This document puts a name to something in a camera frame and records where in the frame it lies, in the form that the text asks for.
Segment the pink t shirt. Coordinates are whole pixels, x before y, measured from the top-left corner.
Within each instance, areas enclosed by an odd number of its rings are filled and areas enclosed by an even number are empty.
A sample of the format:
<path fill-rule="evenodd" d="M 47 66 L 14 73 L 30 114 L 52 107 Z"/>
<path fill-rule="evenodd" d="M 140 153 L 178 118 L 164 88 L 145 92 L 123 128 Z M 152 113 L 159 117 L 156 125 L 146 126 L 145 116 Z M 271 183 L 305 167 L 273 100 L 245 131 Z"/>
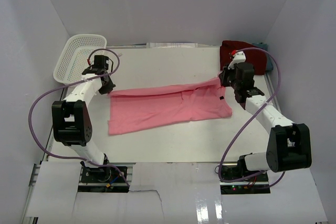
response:
<path fill-rule="evenodd" d="M 218 78 L 110 94 L 109 135 L 121 135 L 190 121 L 229 118 L 233 112 Z"/>

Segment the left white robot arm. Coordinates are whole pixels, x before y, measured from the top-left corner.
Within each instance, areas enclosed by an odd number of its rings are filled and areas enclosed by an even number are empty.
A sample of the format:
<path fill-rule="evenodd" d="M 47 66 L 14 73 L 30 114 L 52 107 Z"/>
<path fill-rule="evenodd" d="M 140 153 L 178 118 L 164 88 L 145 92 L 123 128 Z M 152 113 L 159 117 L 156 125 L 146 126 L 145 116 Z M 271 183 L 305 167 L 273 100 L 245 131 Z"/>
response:
<path fill-rule="evenodd" d="M 82 72 L 85 82 L 77 85 L 62 101 L 52 104 L 52 122 L 54 139 L 71 148 L 85 161 L 97 164 L 93 176 L 101 182 L 110 178 L 111 168 L 107 166 L 106 154 L 98 149 L 92 138 L 93 128 L 88 105 L 97 94 L 109 94 L 115 84 L 109 75 L 89 80 L 94 76 L 107 74 L 109 59 L 104 55 L 95 55 L 93 64 Z"/>

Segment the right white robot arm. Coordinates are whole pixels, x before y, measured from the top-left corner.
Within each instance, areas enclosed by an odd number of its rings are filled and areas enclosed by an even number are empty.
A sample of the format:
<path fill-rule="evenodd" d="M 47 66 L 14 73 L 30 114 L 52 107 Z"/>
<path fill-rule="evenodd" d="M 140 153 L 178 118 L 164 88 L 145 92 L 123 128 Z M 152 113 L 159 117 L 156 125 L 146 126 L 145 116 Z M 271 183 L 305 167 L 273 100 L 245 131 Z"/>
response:
<path fill-rule="evenodd" d="M 265 152 L 242 155 L 235 167 L 225 168 L 224 162 L 221 161 L 218 177 L 224 183 L 247 182 L 269 170 L 278 173 L 305 169 L 312 165 L 308 126 L 293 122 L 274 107 L 272 100 L 277 90 L 267 98 L 255 86 L 255 68 L 252 63 L 246 61 L 246 51 L 247 49 L 232 51 L 231 61 L 223 67 L 218 76 L 221 86 L 233 88 L 236 102 L 251 114 L 251 118 L 236 133 L 229 146 L 233 146 L 253 120 L 262 125 L 269 134 L 269 139 Z"/>

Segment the folded dark red t shirt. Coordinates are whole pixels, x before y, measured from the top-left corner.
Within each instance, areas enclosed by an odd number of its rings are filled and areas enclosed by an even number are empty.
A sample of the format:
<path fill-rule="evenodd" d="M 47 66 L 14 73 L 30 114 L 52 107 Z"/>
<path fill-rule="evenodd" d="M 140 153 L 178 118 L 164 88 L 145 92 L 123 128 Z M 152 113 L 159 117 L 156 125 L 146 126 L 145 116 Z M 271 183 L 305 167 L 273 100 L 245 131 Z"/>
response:
<path fill-rule="evenodd" d="M 230 53 L 232 51 L 245 48 L 256 48 L 256 46 L 243 41 L 223 40 L 222 45 L 220 46 L 219 70 L 222 71 L 223 67 L 231 62 Z M 255 75 L 264 75 L 267 66 L 266 54 L 259 50 L 244 50 L 244 54 L 246 56 L 246 62 L 253 64 L 255 68 Z"/>

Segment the white plastic mesh basket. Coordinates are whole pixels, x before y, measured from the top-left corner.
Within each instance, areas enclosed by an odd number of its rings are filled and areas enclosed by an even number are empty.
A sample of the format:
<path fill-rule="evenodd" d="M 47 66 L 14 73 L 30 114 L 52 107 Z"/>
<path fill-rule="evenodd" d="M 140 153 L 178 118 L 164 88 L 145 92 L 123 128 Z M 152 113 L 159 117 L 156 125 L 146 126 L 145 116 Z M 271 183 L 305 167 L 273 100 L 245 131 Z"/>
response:
<path fill-rule="evenodd" d="M 54 79 L 62 84 L 81 80 L 88 67 L 87 58 L 95 49 L 106 48 L 107 40 L 96 34 L 74 35 L 66 42 L 53 72 Z"/>

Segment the folded teal t shirt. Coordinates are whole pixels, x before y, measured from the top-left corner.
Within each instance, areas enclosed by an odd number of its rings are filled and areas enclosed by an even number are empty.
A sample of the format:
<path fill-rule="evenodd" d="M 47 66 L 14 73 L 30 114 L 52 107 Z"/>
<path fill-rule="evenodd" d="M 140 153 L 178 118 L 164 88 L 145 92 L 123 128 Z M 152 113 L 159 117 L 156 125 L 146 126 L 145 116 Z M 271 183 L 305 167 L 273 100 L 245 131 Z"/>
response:
<path fill-rule="evenodd" d="M 265 51 L 268 51 L 268 45 L 266 43 L 263 43 L 263 42 L 253 43 L 253 46 L 256 46 L 256 47 L 261 48 Z M 270 55 L 268 55 L 268 54 L 266 54 L 266 57 L 267 57 L 266 72 L 273 71 L 274 66 L 273 66 L 273 63 L 272 63 L 272 59 L 270 58 Z"/>

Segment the papers at back edge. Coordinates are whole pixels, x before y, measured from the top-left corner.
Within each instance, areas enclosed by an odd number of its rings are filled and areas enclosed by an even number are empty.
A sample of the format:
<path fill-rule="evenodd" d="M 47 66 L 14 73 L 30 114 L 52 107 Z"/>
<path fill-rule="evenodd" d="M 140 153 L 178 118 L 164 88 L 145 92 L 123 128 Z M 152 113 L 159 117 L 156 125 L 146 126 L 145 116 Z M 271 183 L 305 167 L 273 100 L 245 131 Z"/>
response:
<path fill-rule="evenodd" d="M 198 43 L 189 42 L 148 42 L 146 48 L 197 48 Z"/>

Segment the white paper sheet front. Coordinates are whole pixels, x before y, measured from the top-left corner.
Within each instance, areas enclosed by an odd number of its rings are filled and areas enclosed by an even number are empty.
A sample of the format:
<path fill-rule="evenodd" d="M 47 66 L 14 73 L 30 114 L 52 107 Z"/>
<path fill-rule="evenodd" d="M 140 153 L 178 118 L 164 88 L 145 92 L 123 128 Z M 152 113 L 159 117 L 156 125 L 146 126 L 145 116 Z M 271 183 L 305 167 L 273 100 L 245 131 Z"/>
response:
<path fill-rule="evenodd" d="M 44 162 L 26 216 L 39 223 L 316 223 L 327 220 L 309 170 L 268 194 L 220 191 L 211 163 L 136 163 L 127 193 L 75 191 L 76 164 Z"/>

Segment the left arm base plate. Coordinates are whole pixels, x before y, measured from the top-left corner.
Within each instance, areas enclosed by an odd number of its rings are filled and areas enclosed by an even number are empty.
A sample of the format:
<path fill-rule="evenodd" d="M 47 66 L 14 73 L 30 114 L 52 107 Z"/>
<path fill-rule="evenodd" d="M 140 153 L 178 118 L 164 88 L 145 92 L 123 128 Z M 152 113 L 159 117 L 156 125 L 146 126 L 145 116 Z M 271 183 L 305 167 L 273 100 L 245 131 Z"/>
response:
<path fill-rule="evenodd" d="M 79 179 L 78 192 L 80 193 L 128 193 L 127 179 L 128 168 L 118 166 L 115 168 L 83 167 Z"/>

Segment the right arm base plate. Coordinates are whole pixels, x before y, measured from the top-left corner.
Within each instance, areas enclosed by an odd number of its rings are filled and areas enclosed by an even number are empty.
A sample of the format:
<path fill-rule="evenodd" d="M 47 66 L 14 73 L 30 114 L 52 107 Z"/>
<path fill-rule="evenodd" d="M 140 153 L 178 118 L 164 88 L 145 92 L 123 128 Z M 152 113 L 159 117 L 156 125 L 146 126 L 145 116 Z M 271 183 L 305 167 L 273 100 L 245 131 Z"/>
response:
<path fill-rule="evenodd" d="M 254 195 L 269 194 L 269 179 L 266 172 L 241 170 L 237 164 L 223 165 L 220 182 L 222 195 Z"/>

